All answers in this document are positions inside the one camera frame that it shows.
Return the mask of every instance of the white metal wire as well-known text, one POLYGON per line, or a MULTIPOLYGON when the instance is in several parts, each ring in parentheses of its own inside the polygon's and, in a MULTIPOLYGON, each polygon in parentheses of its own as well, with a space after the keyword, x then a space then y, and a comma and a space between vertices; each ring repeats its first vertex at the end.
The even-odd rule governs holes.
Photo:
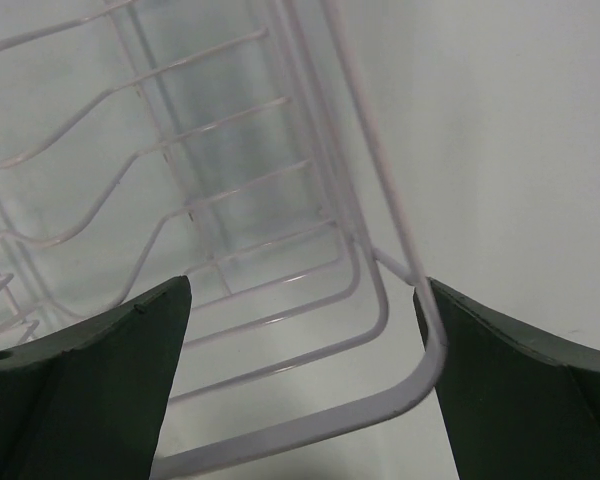
MULTIPOLYGON (((391 180, 387 154, 382 147, 377 124, 370 114, 370 102, 364 95, 360 76, 352 60, 353 53, 345 39, 344 26, 341 23, 341 15, 338 12, 337 0, 320 0, 320 3, 322 4, 327 24, 330 28, 333 45, 344 79, 350 89, 353 105, 369 147, 371 160, 384 192, 388 210, 395 224, 396 234, 407 262, 406 266, 372 244, 371 236, 358 204, 355 188, 350 180, 346 158, 335 133, 333 119, 326 108, 325 94, 316 72, 316 66, 312 60, 306 41, 306 33, 304 32, 300 16, 296 11, 294 0, 264 0, 263 5, 266 8, 258 10, 257 18, 261 22, 261 25, 256 30, 201 52, 192 53, 166 65, 154 67, 144 73, 134 64, 129 45, 127 45, 124 35, 122 35, 115 18, 112 16, 113 12, 124 12, 123 8, 125 7, 135 8, 133 4, 136 2, 137 0, 125 0, 117 3, 108 3, 105 1, 105 6, 91 15, 0 40, 0 52, 3 52, 43 37, 106 18, 114 30, 120 50, 133 72, 133 78, 102 90, 87 102, 86 105, 79 108, 68 120, 49 133, 42 141, 18 155, 0 160, 0 170, 16 169, 25 163, 35 162, 37 155, 46 151, 62 139, 67 132, 78 125, 96 107, 117 92, 127 88, 136 89, 138 96, 144 103, 156 137, 152 144, 130 154, 122 161, 116 173, 108 181, 103 181, 104 188, 101 193, 94 198, 86 213, 71 227, 46 237, 34 237, 13 226, 12 222, 5 221, 6 228, 0 230, 0 244, 4 242, 16 242, 22 248, 36 250, 53 249, 58 245, 70 242, 77 235, 89 229, 121 180, 136 162, 150 156, 152 153, 162 153, 162 158, 167 163, 175 188, 182 195, 182 206, 166 213, 159 219, 149 234, 135 263, 131 266, 126 280, 120 285, 118 292, 104 305, 99 305, 92 311, 84 313, 75 312, 67 305, 54 299, 51 295, 46 295, 45 298, 21 306, 10 288, 10 283, 15 278, 14 274, 0 271, 0 296, 6 301, 6 305, 11 313, 11 316, 7 320, 0 322, 0 335, 10 328, 24 323, 26 330, 17 341, 17 344, 35 338, 36 331, 41 322, 38 319, 33 320, 30 317, 41 309, 51 309, 65 315, 72 319, 72 321, 80 321, 119 305, 132 291, 143 266, 167 223, 179 217, 188 217, 201 238, 205 259, 196 264, 183 265, 183 271, 177 273, 192 275, 204 269, 211 268, 217 273, 223 291, 221 298, 196 305, 192 308, 192 312, 208 309, 224 302, 237 301, 239 298, 254 294, 259 290, 271 289, 301 279, 311 278, 312 276, 339 268, 343 265, 348 266, 350 277, 347 286, 336 293, 328 293, 304 304, 295 305, 238 326, 188 340, 183 345, 184 349, 197 348, 230 336, 243 334, 256 328, 273 325, 350 297, 358 289, 360 283, 360 256, 363 259, 362 264, 370 273, 373 289, 378 301, 379 313, 373 326, 361 334, 284 361, 236 375, 232 378, 177 394, 170 399, 170 404, 186 402, 203 394, 282 373, 292 368, 350 350, 377 338, 384 331, 389 318, 387 295, 378 264, 384 265, 405 283, 415 286, 429 324, 430 335, 425 355, 420 364, 414 372, 395 387, 298 420, 265 428, 171 457, 158 459, 154 464, 152 478, 166 479, 181 475, 200 474, 229 465, 235 465, 363 428, 408 411, 419 403, 435 385, 444 363, 446 339, 428 280, 407 229, 406 216, 398 201, 397 189, 391 180), (267 49, 269 57, 272 57, 268 59, 272 62, 274 76, 276 76, 278 86, 283 93, 277 98, 252 105, 240 112, 214 120, 206 125, 188 129, 177 135, 165 135, 144 83, 150 79, 160 78, 166 72, 193 65, 202 59, 219 55, 222 52, 238 48, 240 45, 249 42, 262 43, 263 48, 267 49), (303 140, 302 143, 305 148, 303 159, 291 165, 266 172, 257 178, 242 182, 237 187, 232 187, 206 197, 197 197, 189 191, 186 184, 182 181, 181 172, 174 159, 172 151, 174 146, 182 144, 193 137, 203 136, 214 130, 228 127, 243 119, 258 116, 264 114, 265 111, 276 109, 288 109, 291 113, 293 126, 303 140), (318 203, 320 204, 321 213, 319 220, 302 225, 300 228, 291 231, 281 232, 280 235, 268 237, 266 240, 260 240, 241 248, 235 248, 230 252, 219 254, 215 251, 211 240, 211 233, 207 231, 205 222, 201 218, 201 213, 211 211, 215 204, 234 195, 265 188, 268 185, 276 184, 280 179, 303 171, 311 175, 319 192, 318 203), (285 244, 285 242, 291 240, 301 239, 317 232, 330 232, 333 234, 337 246, 337 255, 335 257, 319 265, 288 273, 279 278, 269 279, 242 290, 233 291, 230 288, 222 267, 224 263, 245 257, 257 251, 285 244)), ((41 290, 43 292, 46 291, 44 285, 41 286, 41 290)))

